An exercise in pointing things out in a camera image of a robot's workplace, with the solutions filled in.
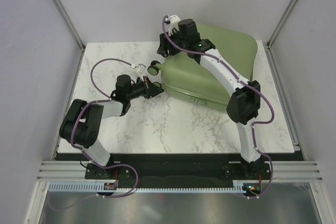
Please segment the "green suitcase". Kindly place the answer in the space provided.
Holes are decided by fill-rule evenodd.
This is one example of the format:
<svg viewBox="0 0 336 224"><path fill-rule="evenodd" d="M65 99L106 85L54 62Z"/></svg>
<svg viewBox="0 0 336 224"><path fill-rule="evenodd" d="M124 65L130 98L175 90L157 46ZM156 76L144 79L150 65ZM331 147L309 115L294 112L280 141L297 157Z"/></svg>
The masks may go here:
<svg viewBox="0 0 336 224"><path fill-rule="evenodd" d="M258 50L256 40L249 34L208 24L197 24L201 37L209 39L222 57L248 80L253 78ZM161 84L165 93L177 99L198 103L225 111L230 95L221 83L194 59L180 52L161 63Z"/></svg>

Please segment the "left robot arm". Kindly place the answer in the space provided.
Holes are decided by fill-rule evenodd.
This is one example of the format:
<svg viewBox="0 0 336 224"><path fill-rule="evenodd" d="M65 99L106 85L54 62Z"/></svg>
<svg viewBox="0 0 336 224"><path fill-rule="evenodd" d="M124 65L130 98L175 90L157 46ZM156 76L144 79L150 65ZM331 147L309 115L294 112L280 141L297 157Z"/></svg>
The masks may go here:
<svg viewBox="0 0 336 224"><path fill-rule="evenodd" d="M89 160L85 179L113 179L120 168L131 171L129 165L115 164L112 155L98 139L101 122L127 114L131 100L151 99L164 92L162 85L149 77L133 81L127 74L117 77L115 89L106 100L87 102L73 100L59 129L59 136Z"/></svg>

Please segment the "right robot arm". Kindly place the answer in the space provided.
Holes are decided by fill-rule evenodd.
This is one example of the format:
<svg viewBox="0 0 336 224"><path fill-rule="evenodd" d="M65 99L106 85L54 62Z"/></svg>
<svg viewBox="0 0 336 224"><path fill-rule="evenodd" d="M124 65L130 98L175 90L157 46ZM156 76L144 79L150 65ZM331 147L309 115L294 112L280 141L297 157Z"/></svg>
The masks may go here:
<svg viewBox="0 0 336 224"><path fill-rule="evenodd" d="M260 84L239 74L209 40L201 38L195 21L165 15L162 20L158 54L174 56L183 51L207 69L226 89L230 100L226 107L235 122L240 140L240 173L248 179L260 174L264 162L256 144L255 124L260 109Z"/></svg>

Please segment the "green suitcase wheel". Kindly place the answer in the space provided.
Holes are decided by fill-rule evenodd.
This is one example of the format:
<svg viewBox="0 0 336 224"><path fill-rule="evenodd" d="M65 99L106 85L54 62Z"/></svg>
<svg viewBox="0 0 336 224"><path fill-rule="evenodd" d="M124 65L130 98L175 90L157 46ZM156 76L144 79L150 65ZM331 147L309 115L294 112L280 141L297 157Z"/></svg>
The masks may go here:
<svg viewBox="0 0 336 224"><path fill-rule="evenodd" d="M159 82L153 82L153 85L155 85L156 87L162 88L162 84Z"/></svg>
<svg viewBox="0 0 336 224"><path fill-rule="evenodd" d="M161 63L153 60L147 68L150 75L157 76L161 70Z"/></svg>

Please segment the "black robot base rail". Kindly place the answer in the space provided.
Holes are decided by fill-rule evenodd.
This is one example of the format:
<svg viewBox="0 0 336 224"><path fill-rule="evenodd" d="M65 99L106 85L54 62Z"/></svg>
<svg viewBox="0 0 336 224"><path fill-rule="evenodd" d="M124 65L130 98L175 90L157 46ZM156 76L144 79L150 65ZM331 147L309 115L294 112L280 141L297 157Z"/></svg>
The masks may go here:
<svg viewBox="0 0 336 224"><path fill-rule="evenodd" d="M116 179L123 189L206 189L271 177L266 158L248 164L239 154L114 154L108 166L87 164L85 179Z"/></svg>

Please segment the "left aluminium frame post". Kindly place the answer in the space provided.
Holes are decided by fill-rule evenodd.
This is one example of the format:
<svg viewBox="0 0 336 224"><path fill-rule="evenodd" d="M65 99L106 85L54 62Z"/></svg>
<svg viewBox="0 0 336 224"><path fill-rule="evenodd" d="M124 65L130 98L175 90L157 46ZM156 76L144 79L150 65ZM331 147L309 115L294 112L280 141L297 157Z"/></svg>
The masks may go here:
<svg viewBox="0 0 336 224"><path fill-rule="evenodd" d="M73 39L75 40L77 46L79 47L79 49L81 50L81 52L85 51L86 46L84 45L82 39L80 38L68 12L66 11L63 3L61 0L52 0L54 6L56 7L58 13L60 14L62 20L64 21L64 23L66 24L69 32L71 33Z"/></svg>

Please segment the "aluminium frame post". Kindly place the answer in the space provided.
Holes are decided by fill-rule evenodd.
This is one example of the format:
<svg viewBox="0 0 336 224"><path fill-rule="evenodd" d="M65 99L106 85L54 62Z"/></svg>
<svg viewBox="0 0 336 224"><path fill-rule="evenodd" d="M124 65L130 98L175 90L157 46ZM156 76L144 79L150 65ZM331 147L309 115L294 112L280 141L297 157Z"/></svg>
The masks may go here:
<svg viewBox="0 0 336 224"><path fill-rule="evenodd" d="M272 47L272 45L274 44L274 42L276 41L276 39L279 36L281 30L283 29L285 23L287 22L288 18L290 17L291 13L295 9L295 7L297 6L299 1L300 0L290 0L289 1L289 3L286 6L279 22L277 23L275 29L273 30L270 38L266 42L266 46L267 46L268 49L270 49Z"/></svg>
<svg viewBox="0 0 336 224"><path fill-rule="evenodd" d="M79 47L79 49L81 50L81 52L85 51L86 46L84 45L82 39L80 38L68 12L66 11L63 3L61 0L52 0L54 6L56 7L58 13L60 14L62 20L64 21L64 23L66 24L69 32L71 33L73 39L75 40L77 46Z"/></svg>

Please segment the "right aluminium frame post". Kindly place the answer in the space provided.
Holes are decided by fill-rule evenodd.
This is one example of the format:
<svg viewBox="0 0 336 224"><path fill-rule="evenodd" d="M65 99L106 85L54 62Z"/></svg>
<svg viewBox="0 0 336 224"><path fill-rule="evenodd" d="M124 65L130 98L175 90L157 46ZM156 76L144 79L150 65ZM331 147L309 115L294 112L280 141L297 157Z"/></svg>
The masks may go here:
<svg viewBox="0 0 336 224"><path fill-rule="evenodd" d="M295 9L295 7L297 6L299 1L300 0L290 0L289 1L289 3L286 6L279 22L277 23L275 29L273 30L270 38L266 42L266 46L267 46L268 49L270 49L272 47L272 45L274 44L274 42L276 41L276 39L279 36L281 30L283 29L285 23L287 22L288 18L290 17L291 13Z"/></svg>

